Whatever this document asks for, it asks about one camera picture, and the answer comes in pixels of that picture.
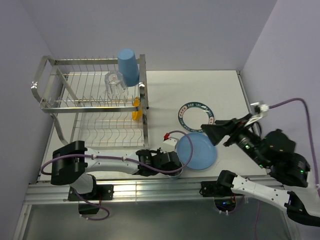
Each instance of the wall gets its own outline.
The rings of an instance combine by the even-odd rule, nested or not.
[[[0,33],[0,239],[8,240],[50,131],[50,117],[30,89],[42,55],[50,51],[18,0],[1,1]]]
[[[320,1],[278,0],[243,71],[250,101],[276,104],[293,97],[309,106],[316,156],[320,158]],[[283,129],[297,142],[297,152],[312,162],[307,125],[301,103],[269,112],[265,133]],[[300,227],[305,239],[319,239],[320,228]]]
[[[277,0],[21,0],[60,58],[145,53],[148,70],[240,70]]]

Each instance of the dish rack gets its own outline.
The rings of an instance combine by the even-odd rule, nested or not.
[[[42,57],[31,91],[41,110],[52,117],[57,135],[64,145],[82,140],[91,148],[149,148],[149,102],[144,54],[139,56],[137,63],[139,84],[128,88],[128,97],[109,98],[106,95],[105,75],[118,71],[116,58],[56,60],[51,56]],[[46,72],[44,70],[49,70],[50,74],[41,95],[39,82]],[[137,98],[140,104],[133,106]],[[133,120],[132,112],[140,109],[142,119]],[[69,141],[64,137],[58,114],[75,114]]]

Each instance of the glass cup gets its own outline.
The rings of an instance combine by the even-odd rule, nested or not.
[[[105,92],[109,99],[123,99],[128,96],[128,87],[119,71],[110,71],[104,77]]]

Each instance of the blue plate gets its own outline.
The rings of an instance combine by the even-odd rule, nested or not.
[[[193,154],[188,168],[202,170],[210,167],[217,158],[217,149],[209,138],[202,133],[192,132],[188,136],[193,145]],[[189,140],[183,136],[176,148],[176,153],[183,164],[186,164],[190,156],[191,148]]]

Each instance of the blue cup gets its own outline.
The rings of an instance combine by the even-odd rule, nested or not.
[[[135,52],[132,49],[124,48],[118,53],[118,67],[128,87],[139,83],[139,68]]]

